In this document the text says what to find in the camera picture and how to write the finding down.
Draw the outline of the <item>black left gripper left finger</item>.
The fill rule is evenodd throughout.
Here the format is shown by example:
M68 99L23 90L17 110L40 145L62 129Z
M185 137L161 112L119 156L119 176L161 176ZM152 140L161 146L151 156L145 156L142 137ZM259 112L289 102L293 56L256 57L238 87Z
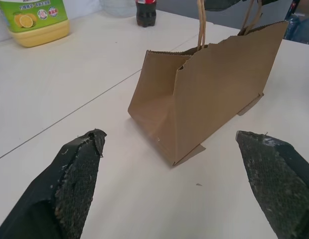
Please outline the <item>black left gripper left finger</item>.
M0 226L0 239L80 239L93 201L106 133L63 145Z

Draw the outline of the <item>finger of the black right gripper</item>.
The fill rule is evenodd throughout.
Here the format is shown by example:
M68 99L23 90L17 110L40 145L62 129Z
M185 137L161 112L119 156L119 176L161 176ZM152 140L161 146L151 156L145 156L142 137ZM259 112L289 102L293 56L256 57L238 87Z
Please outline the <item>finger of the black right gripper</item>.
M260 1L262 3L262 6L265 5L293 5L293 4L298 4L300 2L300 0L257 0Z
M223 11L245 0L205 0L206 11Z

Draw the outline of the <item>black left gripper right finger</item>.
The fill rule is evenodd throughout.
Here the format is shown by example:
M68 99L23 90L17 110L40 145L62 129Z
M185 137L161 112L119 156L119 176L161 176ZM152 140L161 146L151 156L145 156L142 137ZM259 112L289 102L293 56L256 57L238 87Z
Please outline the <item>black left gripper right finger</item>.
M278 239L309 239L309 163L288 142L237 131L250 187Z

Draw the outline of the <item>brown paper bag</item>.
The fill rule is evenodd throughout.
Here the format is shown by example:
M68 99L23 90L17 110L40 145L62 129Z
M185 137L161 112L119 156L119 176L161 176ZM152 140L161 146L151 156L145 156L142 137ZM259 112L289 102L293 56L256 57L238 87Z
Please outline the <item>brown paper bag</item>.
M202 143L263 96L287 23L257 26L264 5L237 35L205 44L205 0L197 0L199 35L184 52L147 51L128 113L171 166L204 150Z

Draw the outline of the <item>blue plastic packaging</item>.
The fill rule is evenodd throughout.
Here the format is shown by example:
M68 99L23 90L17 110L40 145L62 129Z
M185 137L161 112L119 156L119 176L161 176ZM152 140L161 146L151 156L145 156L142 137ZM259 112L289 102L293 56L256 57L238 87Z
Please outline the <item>blue plastic packaging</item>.
M284 39L309 45L309 0L293 0L285 21Z

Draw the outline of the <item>small cola bottle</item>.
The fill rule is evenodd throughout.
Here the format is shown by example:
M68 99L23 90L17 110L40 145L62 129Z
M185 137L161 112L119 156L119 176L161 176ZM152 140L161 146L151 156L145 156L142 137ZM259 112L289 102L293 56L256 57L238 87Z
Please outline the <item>small cola bottle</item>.
M138 26L154 26L156 20L156 0L135 0Z

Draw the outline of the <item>clear plastic bottle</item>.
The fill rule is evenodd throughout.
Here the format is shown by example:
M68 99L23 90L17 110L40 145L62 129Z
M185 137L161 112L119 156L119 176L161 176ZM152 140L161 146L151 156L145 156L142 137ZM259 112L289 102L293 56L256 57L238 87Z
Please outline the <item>clear plastic bottle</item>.
M102 10L115 17L135 16L135 0L99 0Z

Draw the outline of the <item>yellow lemon detergent bottle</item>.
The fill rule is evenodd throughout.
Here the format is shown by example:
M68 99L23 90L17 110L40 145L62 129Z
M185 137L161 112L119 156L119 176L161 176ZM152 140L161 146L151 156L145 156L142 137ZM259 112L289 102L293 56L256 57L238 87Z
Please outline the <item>yellow lemon detergent bottle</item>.
M63 0L0 0L0 13L9 34L23 47L52 42L70 32Z

